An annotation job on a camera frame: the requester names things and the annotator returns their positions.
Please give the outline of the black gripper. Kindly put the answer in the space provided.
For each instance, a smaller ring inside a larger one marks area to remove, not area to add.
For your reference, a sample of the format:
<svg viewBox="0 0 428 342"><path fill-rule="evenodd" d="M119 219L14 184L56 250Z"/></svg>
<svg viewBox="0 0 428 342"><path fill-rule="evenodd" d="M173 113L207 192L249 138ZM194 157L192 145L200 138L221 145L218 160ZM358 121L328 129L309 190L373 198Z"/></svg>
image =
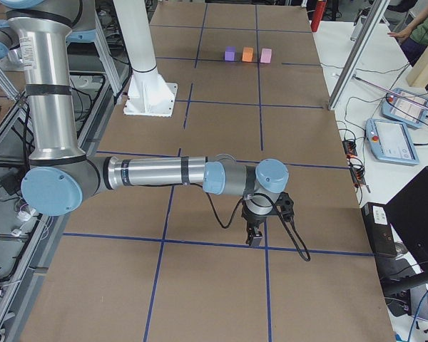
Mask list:
<svg viewBox="0 0 428 342"><path fill-rule="evenodd" d="M260 229L260 225L266 221L267 216L256 214L251 212L247 207L244 207L242 208L241 217L246 221L247 239L245 243L251 247L259 247L263 235L261 232L255 233L255 230L258 231Z"/></svg>

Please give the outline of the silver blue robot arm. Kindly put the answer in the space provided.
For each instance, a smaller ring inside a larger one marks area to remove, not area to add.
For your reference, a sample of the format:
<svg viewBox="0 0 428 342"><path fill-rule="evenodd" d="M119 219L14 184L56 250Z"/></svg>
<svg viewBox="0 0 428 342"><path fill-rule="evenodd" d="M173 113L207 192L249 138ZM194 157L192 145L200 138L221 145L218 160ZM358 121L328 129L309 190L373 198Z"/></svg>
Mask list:
<svg viewBox="0 0 428 342"><path fill-rule="evenodd" d="M6 1L17 32L34 135L29 170L21 181L25 201L38 212L63 216L87 199L119 187L193 185L208 197L234 195L234 213L246 221L246 242L261 243L260 225L276 216L295 233L293 202L285 188L287 167L266 159L242 165L230 155L118 159L96 153L98 142L80 145L73 110L67 42L75 27L96 20L85 1Z"/></svg>

